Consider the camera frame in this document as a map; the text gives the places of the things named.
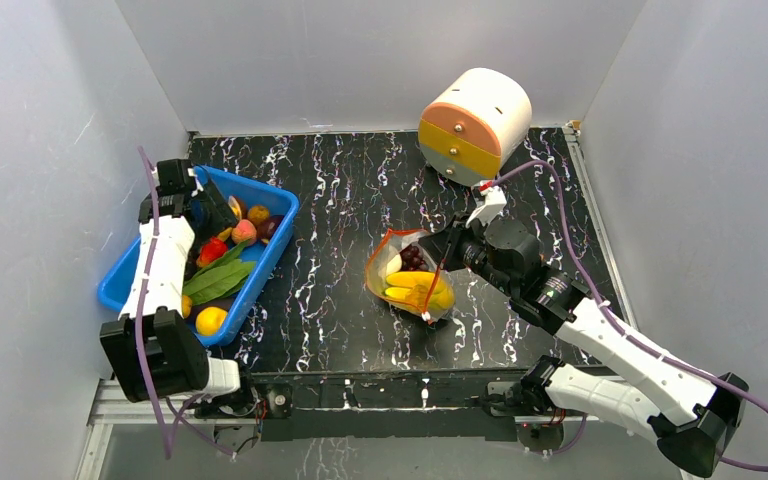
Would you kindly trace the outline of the yellow toy banana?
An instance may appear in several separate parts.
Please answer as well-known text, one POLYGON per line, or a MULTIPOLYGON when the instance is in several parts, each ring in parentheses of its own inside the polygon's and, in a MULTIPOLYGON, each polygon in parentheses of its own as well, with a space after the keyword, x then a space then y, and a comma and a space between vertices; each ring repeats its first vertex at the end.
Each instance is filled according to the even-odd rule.
POLYGON ((443 274, 400 271, 386 277, 384 298, 417 314, 435 315, 455 304, 455 292, 443 274))

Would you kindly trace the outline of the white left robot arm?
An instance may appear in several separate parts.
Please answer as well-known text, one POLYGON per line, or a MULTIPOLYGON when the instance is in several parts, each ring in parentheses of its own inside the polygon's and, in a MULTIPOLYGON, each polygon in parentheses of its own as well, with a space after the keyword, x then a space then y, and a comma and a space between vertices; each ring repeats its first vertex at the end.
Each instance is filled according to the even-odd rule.
POLYGON ((204 394, 220 397, 235 416, 254 411, 257 387, 241 379, 230 360, 207 355, 187 325, 183 287, 196 229, 212 231, 233 215, 219 204, 214 183, 199 181, 192 163, 169 159, 149 168, 151 190, 140 205, 139 237, 130 255, 136 266, 116 320, 100 330, 100 343, 125 397, 204 394))

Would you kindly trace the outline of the white toy garlic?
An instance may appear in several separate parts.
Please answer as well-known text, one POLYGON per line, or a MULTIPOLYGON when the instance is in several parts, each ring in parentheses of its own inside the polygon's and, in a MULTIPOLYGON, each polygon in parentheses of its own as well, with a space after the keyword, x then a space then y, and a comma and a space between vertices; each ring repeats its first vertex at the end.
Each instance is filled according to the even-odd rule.
POLYGON ((403 260, 400 255, 395 255, 386 263, 384 276, 388 277, 392 274, 400 272, 402 269, 403 260))

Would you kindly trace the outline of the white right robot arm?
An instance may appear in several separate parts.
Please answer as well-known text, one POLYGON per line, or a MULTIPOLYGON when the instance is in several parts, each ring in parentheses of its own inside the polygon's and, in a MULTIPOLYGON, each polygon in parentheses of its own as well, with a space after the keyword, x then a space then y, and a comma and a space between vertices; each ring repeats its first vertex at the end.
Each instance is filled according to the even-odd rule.
POLYGON ((616 383, 543 355, 517 385, 490 392, 489 409, 594 415, 654 443, 681 470, 712 476, 742 420, 744 402, 731 391, 747 390, 741 378, 728 373, 709 381, 676 367, 662 349, 648 354, 640 347, 645 337, 617 331, 614 316, 600 310, 585 285, 548 265, 537 238, 517 220, 484 226, 459 215, 419 245, 436 266, 470 270, 506 295, 520 318, 585 350, 622 379, 616 383))

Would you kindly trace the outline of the clear zip bag orange zipper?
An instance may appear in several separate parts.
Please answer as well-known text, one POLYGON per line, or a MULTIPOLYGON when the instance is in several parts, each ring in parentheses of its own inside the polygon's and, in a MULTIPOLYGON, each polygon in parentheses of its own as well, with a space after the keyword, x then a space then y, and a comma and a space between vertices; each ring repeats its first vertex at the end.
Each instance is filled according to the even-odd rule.
POLYGON ((433 324, 455 305, 447 273, 420 244, 424 229, 393 230, 383 235, 365 265, 368 291, 389 305, 433 324))

